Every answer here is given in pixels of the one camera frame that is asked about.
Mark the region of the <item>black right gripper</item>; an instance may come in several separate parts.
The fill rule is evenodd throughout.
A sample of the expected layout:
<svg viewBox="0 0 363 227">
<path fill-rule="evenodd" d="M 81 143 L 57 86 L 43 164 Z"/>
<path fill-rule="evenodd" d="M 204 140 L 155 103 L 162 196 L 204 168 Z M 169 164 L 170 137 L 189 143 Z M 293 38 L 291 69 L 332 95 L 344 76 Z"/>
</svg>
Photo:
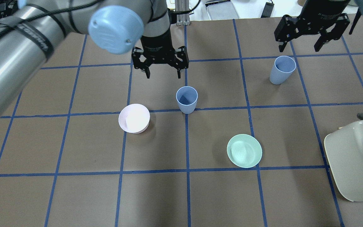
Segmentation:
<svg viewBox="0 0 363 227">
<path fill-rule="evenodd" d="M 284 15 L 274 31 L 279 52 L 289 41 L 303 35 L 321 35 L 314 44 L 315 52 L 331 40 L 340 39 L 350 24 L 344 13 L 348 4 L 348 0 L 307 0 L 299 16 Z"/>
</svg>

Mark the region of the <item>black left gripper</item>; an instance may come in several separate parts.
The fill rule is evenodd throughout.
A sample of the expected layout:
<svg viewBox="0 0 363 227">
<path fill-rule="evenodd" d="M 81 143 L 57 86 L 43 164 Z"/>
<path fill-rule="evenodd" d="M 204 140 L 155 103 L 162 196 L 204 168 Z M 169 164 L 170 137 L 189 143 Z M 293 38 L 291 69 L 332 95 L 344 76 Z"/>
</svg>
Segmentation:
<svg viewBox="0 0 363 227">
<path fill-rule="evenodd" d="M 152 64 L 167 64 L 177 69 L 177 78 L 181 78 L 181 71 L 189 67 L 186 46 L 174 48 L 170 30 L 156 37 L 141 36 L 142 49 L 133 47 L 131 57 L 135 69 L 143 70 L 150 79 Z"/>
</svg>

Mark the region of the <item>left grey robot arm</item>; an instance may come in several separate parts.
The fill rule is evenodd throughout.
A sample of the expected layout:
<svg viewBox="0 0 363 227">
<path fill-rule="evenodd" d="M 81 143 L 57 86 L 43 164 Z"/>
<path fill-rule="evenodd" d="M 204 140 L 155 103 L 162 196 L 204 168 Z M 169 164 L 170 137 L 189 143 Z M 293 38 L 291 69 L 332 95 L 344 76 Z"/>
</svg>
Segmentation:
<svg viewBox="0 0 363 227">
<path fill-rule="evenodd" d="M 19 0 L 0 19 L 0 117 L 69 33 L 89 35 L 109 53 L 131 52 L 135 69 L 152 64 L 178 75 L 189 67 L 187 48 L 174 48 L 165 0 Z"/>
</svg>

